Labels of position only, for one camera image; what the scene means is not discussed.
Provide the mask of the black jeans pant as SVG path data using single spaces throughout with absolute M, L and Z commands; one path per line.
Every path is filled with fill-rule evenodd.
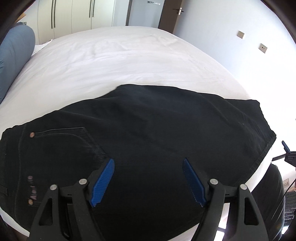
M 185 159 L 238 186 L 275 139 L 258 101 L 121 85 L 3 132 L 1 208 L 30 230 L 52 184 L 70 186 L 112 158 L 114 175 L 92 209 L 103 237 L 170 240 L 203 213 L 182 170 Z

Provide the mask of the person's black trouser leg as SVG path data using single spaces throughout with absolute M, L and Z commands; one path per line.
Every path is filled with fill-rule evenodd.
M 277 166 L 270 164 L 264 177 L 252 191 L 266 226 L 269 240 L 280 240 L 285 221 L 284 187 Z

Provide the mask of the white bed mattress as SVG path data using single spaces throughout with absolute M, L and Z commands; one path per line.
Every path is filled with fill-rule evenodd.
M 30 57 L 1 101 L 1 137 L 8 128 L 129 84 L 251 100 L 222 65 L 168 32 L 147 27 L 100 28 L 55 39 Z M 251 192 L 272 164 L 270 151 L 244 183 Z M 2 208 L 1 222 L 10 240 L 26 240 L 31 231 Z M 189 240 L 197 225 L 170 240 Z

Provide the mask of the white cloth on bed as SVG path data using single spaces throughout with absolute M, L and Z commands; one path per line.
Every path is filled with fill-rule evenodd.
M 41 49 L 45 48 L 47 45 L 49 45 L 52 41 L 53 41 L 53 39 L 51 39 L 50 41 L 48 41 L 48 42 L 46 42 L 44 44 L 35 45 L 32 56 L 34 54 L 36 54 L 37 52 L 41 51 Z

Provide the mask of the blue rolled duvet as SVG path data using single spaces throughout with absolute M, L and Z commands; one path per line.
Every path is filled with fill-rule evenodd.
M 34 31 L 18 23 L 9 30 L 1 43 L 1 101 L 32 56 L 35 42 Z

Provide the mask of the brown wooden door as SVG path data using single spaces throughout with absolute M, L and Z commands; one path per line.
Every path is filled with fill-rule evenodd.
M 180 0 L 132 1 L 128 26 L 151 27 L 173 33 L 178 18 L 184 12 Z

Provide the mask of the cream wardrobe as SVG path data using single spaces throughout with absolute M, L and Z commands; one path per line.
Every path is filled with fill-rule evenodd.
M 115 1 L 51 0 L 39 1 L 37 26 L 39 43 L 65 35 L 111 27 Z

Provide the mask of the wall socket plate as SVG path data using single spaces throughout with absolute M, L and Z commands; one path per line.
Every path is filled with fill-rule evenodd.
M 266 53 L 267 47 L 264 44 L 260 43 L 259 50 L 262 51 L 263 53 Z

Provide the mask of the wall switch plate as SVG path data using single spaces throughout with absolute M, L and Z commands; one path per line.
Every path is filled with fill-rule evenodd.
M 238 31 L 237 36 L 242 39 L 244 37 L 244 33 L 241 31 Z

